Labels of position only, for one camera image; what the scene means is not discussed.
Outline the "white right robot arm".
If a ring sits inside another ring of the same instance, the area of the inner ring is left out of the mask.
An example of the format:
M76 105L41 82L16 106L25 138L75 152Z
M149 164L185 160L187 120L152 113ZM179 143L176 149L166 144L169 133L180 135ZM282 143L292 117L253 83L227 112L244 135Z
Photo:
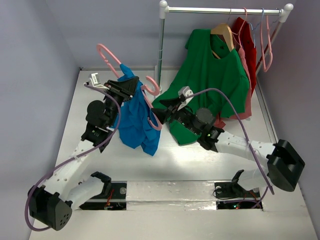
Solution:
M189 132L198 136L197 142L207 151L235 155L257 164L256 170L239 170L230 183L235 196L248 190L275 186L286 192L296 189L305 162L286 140L277 143L248 141L213 125L215 118L207 108L193 112L190 107L181 107L179 98L165 100L165 109L152 108L159 121L177 121Z

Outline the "pink plastic hanger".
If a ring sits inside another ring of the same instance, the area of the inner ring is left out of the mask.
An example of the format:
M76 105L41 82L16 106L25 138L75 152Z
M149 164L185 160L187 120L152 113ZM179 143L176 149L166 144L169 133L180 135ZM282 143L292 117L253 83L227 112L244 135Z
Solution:
M106 51L113 59L114 61L118 64L121 65L122 62L116 57L116 55L114 55L112 53L112 51L110 51L105 45L98 43L96 45L96 50L99 53L99 55L101 56L101 58L103 59L103 61L108 65L108 67L110 68L110 70L114 73L114 75L119 79L120 75L117 73L117 71L115 70L115 68L113 67L113 65L110 63L110 61L107 59L107 57L103 54L103 50ZM150 109L153 108L152 103L150 102L150 100L148 99L147 95L145 92L148 92L149 94L151 94L152 96L157 96L160 93L160 87L158 86L158 84L156 83L156 81L150 77L150 76L146 76L145 77L146 80L152 85L152 89L148 87L148 85L144 84L140 87L144 100L147 103L147 105L149 106ZM148 117L148 123L151 125L151 127L157 131L160 131L162 129L162 124L159 121L159 119L155 116L155 114L153 113L153 116L156 120L156 124L154 124L151 120L150 117Z

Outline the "blue t-shirt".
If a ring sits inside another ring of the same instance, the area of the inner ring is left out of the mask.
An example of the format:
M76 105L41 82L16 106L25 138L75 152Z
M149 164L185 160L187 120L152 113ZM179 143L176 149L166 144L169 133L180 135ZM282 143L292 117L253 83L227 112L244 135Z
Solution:
M141 147L146 154L154 156L161 132L152 127L157 121L145 100L142 86L139 80L133 98L121 106L121 117L116 118L112 128L119 125L119 138L124 145L132 149Z

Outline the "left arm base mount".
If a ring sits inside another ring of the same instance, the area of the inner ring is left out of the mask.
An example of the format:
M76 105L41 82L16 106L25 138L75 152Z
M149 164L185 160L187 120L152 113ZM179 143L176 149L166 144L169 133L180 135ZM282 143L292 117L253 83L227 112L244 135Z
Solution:
M98 171L91 174L91 177L99 179L103 187L100 194L93 196L79 207L81 210L126 210L126 181L112 181L111 177Z

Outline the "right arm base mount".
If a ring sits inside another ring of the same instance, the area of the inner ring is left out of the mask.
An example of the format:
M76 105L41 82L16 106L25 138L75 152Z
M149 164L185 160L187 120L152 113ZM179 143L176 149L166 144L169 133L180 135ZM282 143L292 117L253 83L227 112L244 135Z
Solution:
M214 184L212 195L216 199L218 210L262 209L262 203L258 203L260 191L245 190L238 184L244 170L239 170L231 181L218 181Z

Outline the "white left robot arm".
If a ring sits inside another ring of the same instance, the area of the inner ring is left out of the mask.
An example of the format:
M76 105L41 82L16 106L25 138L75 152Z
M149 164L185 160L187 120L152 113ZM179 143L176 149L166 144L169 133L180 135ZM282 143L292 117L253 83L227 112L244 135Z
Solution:
M59 231L70 220L74 210L92 197L108 198L113 194L112 180L86 168L101 154L115 133L121 119L120 107L135 95L139 78L124 81L108 80L105 84L86 82L87 88L104 94L103 100L94 100L86 110L86 128L73 155L56 166L28 192L27 216L47 228Z

